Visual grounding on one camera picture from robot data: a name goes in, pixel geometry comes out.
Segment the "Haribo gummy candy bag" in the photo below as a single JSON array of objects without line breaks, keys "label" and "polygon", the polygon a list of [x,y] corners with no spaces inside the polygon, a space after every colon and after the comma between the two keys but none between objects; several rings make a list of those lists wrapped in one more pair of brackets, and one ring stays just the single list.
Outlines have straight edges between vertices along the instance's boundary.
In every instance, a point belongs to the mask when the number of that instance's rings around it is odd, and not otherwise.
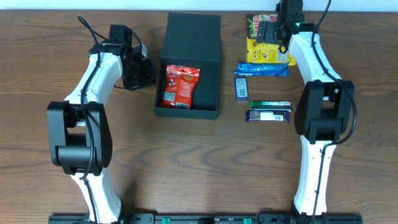
[{"label": "Haribo gummy candy bag", "polygon": [[260,22],[275,22],[277,14],[247,14],[246,22],[248,28],[248,39],[256,39],[259,31]]}]

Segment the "yellow snack bag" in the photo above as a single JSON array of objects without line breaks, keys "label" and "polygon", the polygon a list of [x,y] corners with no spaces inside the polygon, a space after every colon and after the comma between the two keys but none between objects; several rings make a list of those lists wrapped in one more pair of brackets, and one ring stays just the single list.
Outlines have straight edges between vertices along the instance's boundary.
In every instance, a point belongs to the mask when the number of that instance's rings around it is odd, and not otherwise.
[{"label": "yellow snack bag", "polygon": [[289,52],[282,54],[277,44],[257,44],[255,39],[246,39],[248,63],[288,63],[296,65],[296,61]]}]

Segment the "red orange candy bag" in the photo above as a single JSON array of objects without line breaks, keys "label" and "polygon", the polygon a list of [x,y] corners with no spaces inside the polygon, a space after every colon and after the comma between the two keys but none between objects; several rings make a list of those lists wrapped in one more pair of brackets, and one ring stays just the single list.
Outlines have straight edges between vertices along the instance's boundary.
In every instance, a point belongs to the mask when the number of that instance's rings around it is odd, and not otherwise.
[{"label": "red orange candy bag", "polygon": [[180,65],[168,65],[167,84],[160,104],[163,108],[190,110],[195,87],[200,78],[200,69]]}]

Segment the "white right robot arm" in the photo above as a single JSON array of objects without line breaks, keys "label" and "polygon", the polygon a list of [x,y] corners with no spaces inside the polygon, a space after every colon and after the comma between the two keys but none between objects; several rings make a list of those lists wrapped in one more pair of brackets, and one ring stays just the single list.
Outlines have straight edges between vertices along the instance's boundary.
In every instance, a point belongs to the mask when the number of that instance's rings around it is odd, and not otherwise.
[{"label": "white right robot arm", "polygon": [[305,84],[294,118],[302,160],[289,220],[328,223],[326,189],[331,158],[337,145],[351,137],[357,123],[353,82],[334,71],[311,22],[262,22],[258,40],[278,44],[281,53],[292,54]]}]

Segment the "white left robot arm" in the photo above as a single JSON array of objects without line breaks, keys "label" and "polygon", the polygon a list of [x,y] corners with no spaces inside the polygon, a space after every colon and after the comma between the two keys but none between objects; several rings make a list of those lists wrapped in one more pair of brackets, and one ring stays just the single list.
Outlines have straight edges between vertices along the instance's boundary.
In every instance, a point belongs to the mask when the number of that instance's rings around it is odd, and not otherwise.
[{"label": "white left robot arm", "polygon": [[103,42],[90,50],[89,64],[76,88],[47,107],[50,155],[79,186],[89,208],[88,223],[118,223],[122,202],[108,171],[113,140],[105,107],[119,79],[138,89],[138,67],[152,75],[144,44]]}]

